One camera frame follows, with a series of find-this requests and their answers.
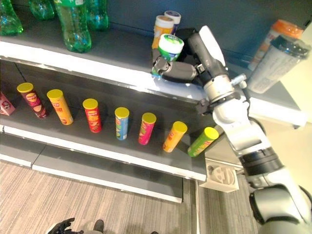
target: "yellow lid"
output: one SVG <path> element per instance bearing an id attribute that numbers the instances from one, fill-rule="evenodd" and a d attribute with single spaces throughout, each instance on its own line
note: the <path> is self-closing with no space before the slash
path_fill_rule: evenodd
<path id="1" fill-rule="evenodd" d="M 93 98 L 88 98 L 82 103 L 83 107 L 88 110 L 92 110 L 98 107 L 98 101 Z"/>
<path id="2" fill-rule="evenodd" d="M 125 107 L 118 107 L 116 110 L 115 110 L 115 115 L 118 117 L 118 118 L 126 118 L 129 116 L 129 110 Z"/>
<path id="3" fill-rule="evenodd" d="M 34 89 L 34 86 L 32 83 L 22 83 L 17 87 L 17 90 L 20 93 L 28 93 Z"/>
<path id="4" fill-rule="evenodd" d="M 176 121 L 174 122 L 173 129 L 176 130 L 177 132 L 186 133 L 187 126 L 185 123 L 181 121 Z"/>
<path id="5" fill-rule="evenodd" d="M 142 120 L 144 121 L 144 122 L 147 122 L 147 123 L 150 123 L 150 124 L 152 124 L 152 123 L 155 123 L 156 122 L 156 116 L 153 114 L 153 113 L 149 113 L 149 112 L 147 112 L 147 113 L 144 113 L 143 115 L 142 115 Z"/>
<path id="6" fill-rule="evenodd" d="M 211 140 L 215 140 L 219 137 L 218 131 L 212 127 L 205 128 L 204 133 L 206 137 L 210 138 Z"/>
<path id="7" fill-rule="evenodd" d="M 47 93 L 49 99 L 56 99 L 63 96 L 62 90 L 59 89 L 52 89 Z"/>

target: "white shelf edge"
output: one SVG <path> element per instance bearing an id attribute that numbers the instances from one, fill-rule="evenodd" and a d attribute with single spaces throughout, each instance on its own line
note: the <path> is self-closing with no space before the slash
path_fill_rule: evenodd
<path id="1" fill-rule="evenodd" d="M 146 168 L 151 168 L 154 170 L 167 172 L 169 174 L 181 176 L 184 178 L 192 178 L 192 179 L 197 179 L 200 181 L 206 180 L 206 175 L 199 174 L 196 172 L 192 172 L 189 170 L 184 170 L 184 169 L 173 167 L 173 166 L 169 166 L 169 165 L 164 165 L 164 164 L 157 163 L 157 162 L 151 162 L 151 161 L 148 161 L 145 159 L 140 159 L 140 158 L 137 158 L 137 157 L 134 157 L 131 155 L 126 155 L 126 154 L 112 152 L 112 151 L 108 151 L 108 150 L 104 150 L 104 149 L 99 149 L 96 147 L 83 145 L 80 143 L 75 143 L 72 141 L 67 141 L 67 140 L 63 140 L 60 138 L 56 138 L 56 137 L 32 133 L 29 131 L 25 131 L 25 130 L 21 130 L 21 129 L 17 129 L 17 128 L 12 128 L 12 127 L 8 127 L 8 126 L 4 126 L 4 131 L 6 133 L 9 133 L 9 134 L 12 134 L 15 136 L 24 137 L 24 138 L 39 141 L 39 142 L 44 142 L 44 143 L 49 144 L 49 145 L 59 146 L 59 147 L 65 148 L 65 149 L 69 149 L 71 151 L 76 150 L 76 151 L 87 153 L 87 154 L 93 154 L 93 155 L 98 155 L 98 156 L 102 156 L 105 158 L 115 159 L 117 161 L 124 161 L 127 163 L 132 163 L 134 165 L 139 165 L 139 166 L 143 166 Z"/>
<path id="2" fill-rule="evenodd" d="M 132 89 L 140 92 L 151 93 L 155 91 L 168 94 L 173 98 L 176 96 L 193 100 L 201 100 L 206 96 L 201 87 L 193 84 L 178 84 L 161 78 L 153 78 L 147 72 L 118 67 L 31 46 L 0 41 L 0 56 L 33 62 L 38 64 L 37 67 L 43 69 L 54 70 L 53 67 L 55 67 L 95 76 L 102 78 L 103 81 L 110 80 L 115 83 L 129 85 Z"/>
<path id="3" fill-rule="evenodd" d="M 23 159 L 18 159 L 18 158 L 15 158 L 15 157 L 11 157 L 9 155 L 0 154 L 0 159 L 4 160 L 4 161 L 8 161 L 8 162 L 13 162 L 13 163 L 19 164 L 21 166 L 31 167 L 31 162 L 23 160 Z"/>
<path id="4" fill-rule="evenodd" d="M 70 173 L 70 172 L 55 170 L 55 169 L 41 167 L 41 166 L 37 166 L 37 165 L 33 165 L 32 169 L 36 170 L 36 171 L 41 171 L 41 172 L 50 173 L 50 174 L 54 174 L 54 175 L 58 175 L 58 176 L 77 179 L 77 180 L 90 182 L 90 183 L 94 183 L 94 184 L 100 184 L 103 186 L 121 189 L 121 190 L 129 191 L 129 192 L 133 192 L 133 193 L 137 193 L 137 194 L 152 196 L 152 197 L 156 197 L 156 198 L 160 198 L 160 199 L 168 200 L 168 201 L 172 201 L 172 202 L 177 202 L 177 203 L 182 202 L 182 199 L 179 197 L 164 195 L 164 194 L 148 191 L 145 189 L 139 189 L 136 187 L 125 185 L 125 184 L 114 183 L 114 182 L 110 182 L 110 181 L 106 181 L 106 180 L 102 180 L 102 179 L 96 179 L 96 178 L 92 178 L 92 177 L 88 177 L 88 176 L 84 176 L 84 175 L 78 175 L 78 174 L 74 174 L 74 173 Z"/>
<path id="5" fill-rule="evenodd" d="M 308 115 L 302 111 L 283 107 L 277 104 L 250 98 L 250 116 L 264 120 L 275 120 L 303 127 L 308 121 Z"/>

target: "gray carpet floor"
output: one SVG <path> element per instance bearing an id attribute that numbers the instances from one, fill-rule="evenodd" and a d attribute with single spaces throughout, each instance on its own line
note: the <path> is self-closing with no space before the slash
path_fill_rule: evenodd
<path id="1" fill-rule="evenodd" d="M 240 191 L 199 189 L 202 234 L 254 234 L 244 177 Z M 0 162 L 0 233 L 44 234 L 75 217 L 74 231 L 92 229 L 103 219 L 105 234 L 194 234 L 195 183 L 183 182 L 182 204 L 70 180 Z"/>

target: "white lid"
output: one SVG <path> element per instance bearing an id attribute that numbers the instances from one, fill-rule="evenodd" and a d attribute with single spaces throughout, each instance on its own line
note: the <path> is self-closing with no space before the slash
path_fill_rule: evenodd
<path id="1" fill-rule="evenodd" d="M 181 21 L 181 14 L 176 11 L 165 11 L 165 16 L 172 18 L 175 24 L 179 24 Z"/>
<path id="2" fill-rule="evenodd" d="M 172 34 L 162 34 L 160 36 L 159 45 L 162 50 L 172 54 L 181 53 L 184 42 L 180 38 Z"/>
<path id="3" fill-rule="evenodd" d="M 173 28 L 175 22 L 172 18 L 167 16 L 156 16 L 155 25 L 163 28 Z"/>

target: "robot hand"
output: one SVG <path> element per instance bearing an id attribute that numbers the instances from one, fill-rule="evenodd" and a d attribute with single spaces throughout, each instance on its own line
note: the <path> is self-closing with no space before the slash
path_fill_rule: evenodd
<path id="1" fill-rule="evenodd" d="M 57 223 L 47 234 L 83 234 L 83 230 L 79 232 L 73 232 L 71 229 L 65 230 L 66 228 L 70 227 L 74 220 L 75 218 L 70 218 Z"/>

